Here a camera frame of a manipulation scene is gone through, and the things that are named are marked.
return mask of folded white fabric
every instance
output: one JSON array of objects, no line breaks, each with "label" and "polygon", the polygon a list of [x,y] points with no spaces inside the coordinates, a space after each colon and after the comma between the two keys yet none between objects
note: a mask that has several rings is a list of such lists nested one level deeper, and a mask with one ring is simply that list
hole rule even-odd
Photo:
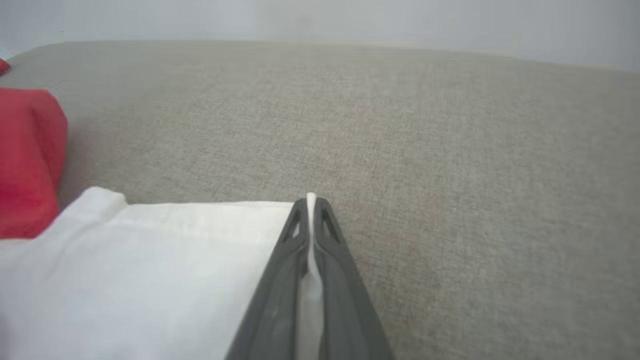
[{"label": "folded white fabric", "polygon": [[224,358],[291,206],[88,189],[36,239],[0,241],[0,358]]}]

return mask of fabric texture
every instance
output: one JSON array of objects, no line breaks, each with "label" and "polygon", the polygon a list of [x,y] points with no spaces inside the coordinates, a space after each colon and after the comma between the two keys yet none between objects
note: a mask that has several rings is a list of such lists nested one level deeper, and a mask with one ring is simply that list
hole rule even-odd
[{"label": "fabric texture", "polygon": [[0,358],[224,359],[291,206],[88,189],[37,238],[0,241]]},{"label": "fabric texture", "polygon": [[60,201],[327,198],[398,359],[640,357],[640,74],[480,54],[77,42]]},{"label": "fabric texture", "polygon": [[33,238],[56,218],[66,143],[55,97],[0,88],[0,239]]}]

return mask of red cloth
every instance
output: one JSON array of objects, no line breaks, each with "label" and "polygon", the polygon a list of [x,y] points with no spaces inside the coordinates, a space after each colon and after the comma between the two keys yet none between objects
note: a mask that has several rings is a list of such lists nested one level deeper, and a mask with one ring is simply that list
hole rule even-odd
[{"label": "red cloth", "polygon": [[0,59],[0,75],[2,75],[5,71],[9,70],[11,65],[8,62]]},{"label": "red cloth", "polygon": [[56,218],[66,142],[48,91],[0,88],[0,239],[34,238]]}]

